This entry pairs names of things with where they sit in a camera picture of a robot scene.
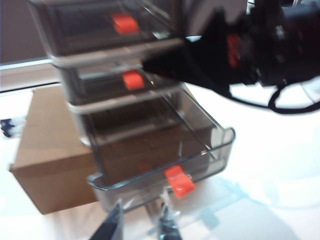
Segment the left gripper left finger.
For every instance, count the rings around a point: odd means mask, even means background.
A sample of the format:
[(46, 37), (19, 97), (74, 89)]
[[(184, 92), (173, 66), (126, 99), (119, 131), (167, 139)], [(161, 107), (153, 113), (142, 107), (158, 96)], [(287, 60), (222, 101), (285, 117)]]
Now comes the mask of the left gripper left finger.
[(121, 200), (118, 200), (107, 217), (91, 236), (91, 240), (123, 240), (124, 211)]

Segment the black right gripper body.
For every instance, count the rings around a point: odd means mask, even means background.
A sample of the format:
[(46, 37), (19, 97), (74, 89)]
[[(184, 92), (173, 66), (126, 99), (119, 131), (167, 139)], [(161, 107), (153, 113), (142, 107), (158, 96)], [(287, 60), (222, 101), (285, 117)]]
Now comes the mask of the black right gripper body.
[(228, 22), (223, 7), (211, 12), (204, 29), (204, 74), (210, 85), (253, 85), (261, 79), (251, 60), (253, 40), (248, 20), (241, 14)]

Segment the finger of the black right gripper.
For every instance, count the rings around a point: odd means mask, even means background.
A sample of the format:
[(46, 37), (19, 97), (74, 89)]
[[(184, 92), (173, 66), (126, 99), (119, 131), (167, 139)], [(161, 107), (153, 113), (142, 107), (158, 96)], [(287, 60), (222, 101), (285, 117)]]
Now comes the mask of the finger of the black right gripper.
[(197, 41), (184, 40), (183, 45), (142, 63), (143, 70), (162, 77), (226, 93), (228, 54), (226, 33), (204, 34)]

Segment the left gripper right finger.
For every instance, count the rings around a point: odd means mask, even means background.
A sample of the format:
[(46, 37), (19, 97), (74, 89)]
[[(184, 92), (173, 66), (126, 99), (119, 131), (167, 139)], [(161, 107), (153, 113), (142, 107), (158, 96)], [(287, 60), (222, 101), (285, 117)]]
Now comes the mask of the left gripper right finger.
[(156, 232), (158, 240), (181, 240), (182, 236), (176, 223), (176, 212), (169, 194), (163, 192), (160, 195), (162, 200), (159, 218), (157, 220)]

